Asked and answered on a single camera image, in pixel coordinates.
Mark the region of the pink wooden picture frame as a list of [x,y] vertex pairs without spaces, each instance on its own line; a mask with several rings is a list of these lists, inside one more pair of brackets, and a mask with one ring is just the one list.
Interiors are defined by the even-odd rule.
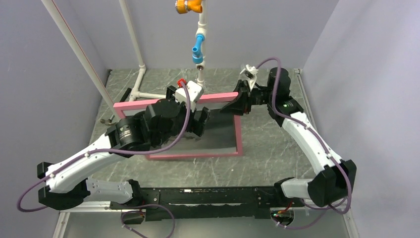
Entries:
[[[215,93],[215,94],[206,94],[203,95],[200,100],[197,102],[197,110],[200,111],[203,107],[207,107],[210,110],[221,109],[227,103],[232,101],[238,94],[236,92],[228,93]],[[169,155],[157,153],[147,155],[146,159],[151,161],[158,160],[187,160],[192,158],[202,158],[202,157],[232,157],[232,156],[242,156],[243,155],[243,142],[242,142],[242,126],[241,119],[239,116],[234,116],[234,129],[236,133],[236,152],[225,153],[225,154],[189,154],[189,155]]]

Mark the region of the photo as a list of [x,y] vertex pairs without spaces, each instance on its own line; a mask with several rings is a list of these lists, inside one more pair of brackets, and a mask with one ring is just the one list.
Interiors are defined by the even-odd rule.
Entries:
[[225,154],[236,152],[234,116],[221,114],[219,109],[210,111],[204,133],[201,137],[192,132],[184,133],[181,140],[164,151],[169,155]]

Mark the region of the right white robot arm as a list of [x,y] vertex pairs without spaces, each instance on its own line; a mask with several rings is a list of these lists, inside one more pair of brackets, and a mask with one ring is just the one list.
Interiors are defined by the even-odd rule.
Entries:
[[291,79],[284,68],[269,72],[266,86],[257,84],[258,69],[246,65],[234,92],[238,95],[220,111],[223,114],[243,116],[254,105],[266,105],[270,117],[286,130],[308,158],[315,177],[313,179],[286,178],[276,183],[273,200],[284,206],[292,198],[310,199],[318,207],[332,206],[333,202],[350,198],[357,167],[352,160],[343,160],[310,123],[303,107],[290,96]]

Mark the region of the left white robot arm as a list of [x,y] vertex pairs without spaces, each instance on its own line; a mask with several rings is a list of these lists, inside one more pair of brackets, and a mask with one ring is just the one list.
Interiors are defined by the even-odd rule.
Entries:
[[209,109],[203,108],[195,117],[196,103],[203,92],[193,81],[170,86],[164,99],[121,119],[74,156],[56,164],[38,164],[38,178],[46,183],[38,191],[39,203],[55,210],[74,208],[87,201],[111,201],[129,208],[142,205],[144,198],[136,180],[100,181],[92,175],[134,155],[167,151],[186,132],[202,136],[210,116]]

